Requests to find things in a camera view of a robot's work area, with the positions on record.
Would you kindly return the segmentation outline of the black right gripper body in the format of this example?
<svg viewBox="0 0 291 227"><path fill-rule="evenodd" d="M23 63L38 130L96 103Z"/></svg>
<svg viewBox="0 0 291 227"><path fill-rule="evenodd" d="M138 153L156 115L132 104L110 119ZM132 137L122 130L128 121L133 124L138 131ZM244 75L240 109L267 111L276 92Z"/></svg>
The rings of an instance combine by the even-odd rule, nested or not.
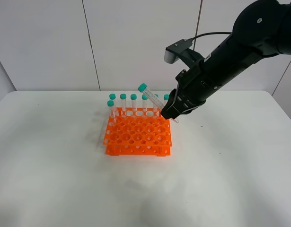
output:
<svg viewBox="0 0 291 227"><path fill-rule="evenodd" d="M188 64L189 69L176 76L177 88L174 91L174 111L176 115L189 114L203 105L214 91L214 78L211 75L214 61L200 59Z"/></svg>

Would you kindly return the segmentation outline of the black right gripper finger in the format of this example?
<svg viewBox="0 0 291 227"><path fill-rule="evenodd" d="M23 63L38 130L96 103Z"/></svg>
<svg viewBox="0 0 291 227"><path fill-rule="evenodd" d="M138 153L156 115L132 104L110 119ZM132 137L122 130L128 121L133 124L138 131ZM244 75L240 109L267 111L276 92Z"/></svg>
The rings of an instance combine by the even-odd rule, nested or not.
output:
<svg viewBox="0 0 291 227"><path fill-rule="evenodd" d="M168 101L161 110L161 115L167 119L175 119L183 112L183 101L179 100L177 89L173 89L168 97Z"/></svg>

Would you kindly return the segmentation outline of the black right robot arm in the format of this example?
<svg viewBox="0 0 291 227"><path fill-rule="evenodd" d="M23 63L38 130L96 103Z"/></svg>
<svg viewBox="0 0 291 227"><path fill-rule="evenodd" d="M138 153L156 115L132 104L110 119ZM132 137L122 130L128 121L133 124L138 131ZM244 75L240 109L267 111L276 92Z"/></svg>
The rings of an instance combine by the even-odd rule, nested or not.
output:
<svg viewBox="0 0 291 227"><path fill-rule="evenodd" d="M229 36L206 57L193 51L192 43L192 39L182 39L165 50L165 62L181 60L187 66L176 76L177 87L161 110L165 119L191 113L258 61L291 55L291 3L255 1L240 13Z"/></svg>

